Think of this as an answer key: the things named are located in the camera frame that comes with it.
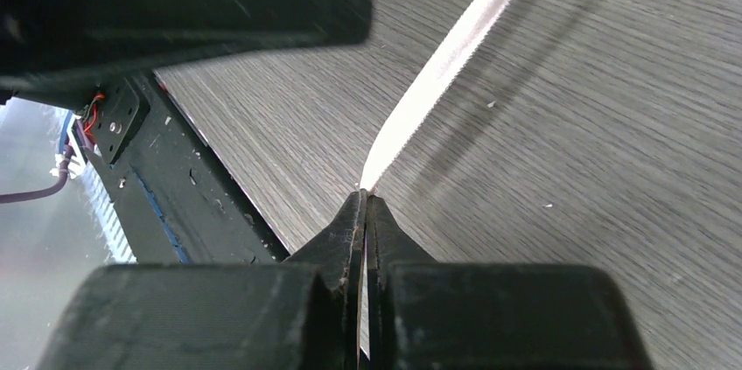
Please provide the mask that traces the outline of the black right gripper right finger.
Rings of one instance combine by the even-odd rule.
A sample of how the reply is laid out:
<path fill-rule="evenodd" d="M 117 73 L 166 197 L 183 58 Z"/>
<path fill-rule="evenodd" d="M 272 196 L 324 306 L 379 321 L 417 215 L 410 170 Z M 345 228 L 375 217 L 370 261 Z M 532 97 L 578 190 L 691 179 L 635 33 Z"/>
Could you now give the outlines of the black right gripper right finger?
<path fill-rule="evenodd" d="M 386 201 L 371 195 L 366 213 L 369 367 L 383 369 L 384 331 L 394 314 L 384 305 L 387 273 L 398 262 L 434 262 L 435 259 L 398 225 Z"/>

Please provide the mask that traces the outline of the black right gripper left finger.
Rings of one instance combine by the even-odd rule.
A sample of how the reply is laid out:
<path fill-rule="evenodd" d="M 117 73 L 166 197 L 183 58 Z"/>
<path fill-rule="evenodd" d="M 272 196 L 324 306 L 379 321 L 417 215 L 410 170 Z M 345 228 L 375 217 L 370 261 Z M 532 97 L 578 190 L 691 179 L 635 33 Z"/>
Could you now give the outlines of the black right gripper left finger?
<path fill-rule="evenodd" d="M 330 322 L 339 336 L 343 369 L 368 367 L 361 350 L 367 203 L 368 191 L 350 193 L 330 223 L 286 259 L 318 268 L 333 300 Z"/>

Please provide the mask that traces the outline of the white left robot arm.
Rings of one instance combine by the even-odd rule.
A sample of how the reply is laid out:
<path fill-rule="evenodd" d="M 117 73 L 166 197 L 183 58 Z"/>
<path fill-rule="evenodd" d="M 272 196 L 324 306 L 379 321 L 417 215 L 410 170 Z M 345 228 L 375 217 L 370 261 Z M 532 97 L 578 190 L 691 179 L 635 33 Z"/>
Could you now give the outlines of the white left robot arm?
<path fill-rule="evenodd" d="M 374 0 L 1 0 L 1 98 L 80 108 L 130 73 L 358 45 Z"/>

